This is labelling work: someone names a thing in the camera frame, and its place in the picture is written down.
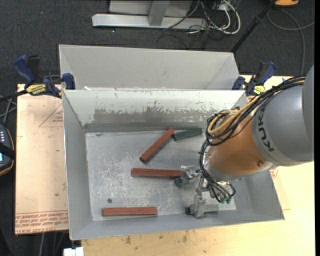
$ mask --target red wooden block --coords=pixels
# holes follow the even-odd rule
[[[110,207],[102,209],[102,216],[156,215],[157,207]]]
[[[172,128],[169,128],[149,149],[140,156],[140,160],[142,162],[148,161],[151,156],[156,152],[156,150],[161,147],[163,143],[165,143],[173,134],[175,133],[175,130]]]
[[[131,176],[133,177],[168,177],[178,178],[181,177],[180,170],[166,170],[166,169],[146,169],[146,168],[132,168]]]

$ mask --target blue clamp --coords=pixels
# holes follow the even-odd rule
[[[13,62],[13,67],[17,73],[27,80],[24,85],[24,90],[33,96],[48,95],[60,98],[61,90],[57,88],[52,81],[51,77],[42,78],[39,74],[39,62],[38,56],[32,56],[27,58],[26,55],[18,57]],[[75,80],[72,74],[65,73],[62,78],[55,80],[55,82],[65,82],[66,89],[74,90],[76,88]]]
[[[232,90],[240,90],[244,85],[245,95],[257,96],[264,90],[265,82],[271,78],[277,70],[277,67],[271,61],[261,62],[258,72],[253,75],[249,82],[245,81],[245,78],[239,76],[232,86]]]

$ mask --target dark green block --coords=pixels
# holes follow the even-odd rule
[[[184,130],[181,132],[177,132],[172,135],[173,139],[175,141],[180,141],[183,139],[191,138],[194,136],[198,136],[202,134],[202,128],[195,128],[195,129],[190,129],[190,130]]]

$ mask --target black carpet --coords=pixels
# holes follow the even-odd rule
[[[59,44],[230,52],[268,3],[269,0],[238,0],[237,11],[241,19],[239,33],[226,36],[212,31],[203,37],[201,34],[190,36],[174,29],[93,28],[92,16],[106,13],[108,1],[0,1],[0,95],[12,94],[17,84],[25,83],[12,66],[21,55],[39,55],[43,74],[59,74]],[[193,16],[202,15],[199,8]],[[315,0],[301,0],[294,8],[273,9],[269,17],[281,27],[295,29],[297,23],[304,27],[315,20]],[[306,74],[315,61],[315,25],[302,31],[284,30],[274,26],[265,16],[239,47],[235,58],[240,74],[254,74],[260,61],[272,61],[277,67],[276,76]],[[210,72],[210,67],[205,63],[203,67]],[[0,103],[1,113],[6,107],[6,103]],[[6,122],[14,139],[16,118],[16,113],[12,112]],[[38,255],[41,234],[14,235],[14,205],[15,169],[0,176],[0,256],[10,252],[15,256]],[[54,255],[53,249],[61,237],[61,248],[71,246],[68,234],[47,233],[43,255]]]

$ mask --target gray bin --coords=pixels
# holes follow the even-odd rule
[[[193,62],[172,65],[177,62],[173,53],[177,59]],[[212,73],[208,74],[208,66],[200,72],[204,67],[197,64],[203,63],[203,58],[211,61]],[[62,74],[74,75],[77,88],[64,90],[62,96],[72,240],[284,218],[268,171],[236,182],[233,205],[220,205],[219,211],[199,219],[184,213],[185,207],[193,203],[196,180],[189,187],[177,187],[171,179],[131,177],[131,168],[178,170],[181,165],[197,166],[204,135],[171,139],[147,164],[139,157],[168,128],[205,129],[212,114],[241,101],[243,91],[230,90],[238,76],[232,54],[61,45],[60,64]],[[165,81],[157,80],[164,76],[164,70]],[[209,196],[205,198],[214,203]],[[157,207],[157,216],[102,216],[102,208],[106,207],[143,206]]]

